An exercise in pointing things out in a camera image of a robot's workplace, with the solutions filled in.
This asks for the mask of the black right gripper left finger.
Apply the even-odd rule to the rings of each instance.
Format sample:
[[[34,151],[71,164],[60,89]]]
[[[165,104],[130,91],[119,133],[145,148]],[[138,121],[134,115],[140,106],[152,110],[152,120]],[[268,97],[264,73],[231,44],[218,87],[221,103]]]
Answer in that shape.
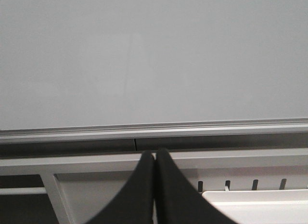
[[[121,190],[88,223],[152,224],[153,209],[154,157],[145,151]]]

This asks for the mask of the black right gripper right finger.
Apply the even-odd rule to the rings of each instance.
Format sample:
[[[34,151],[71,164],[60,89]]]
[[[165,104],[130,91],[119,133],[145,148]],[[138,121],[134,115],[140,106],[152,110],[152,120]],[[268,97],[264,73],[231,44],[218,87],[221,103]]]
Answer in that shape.
[[[155,205],[159,224],[234,224],[204,199],[166,149],[156,153]]]

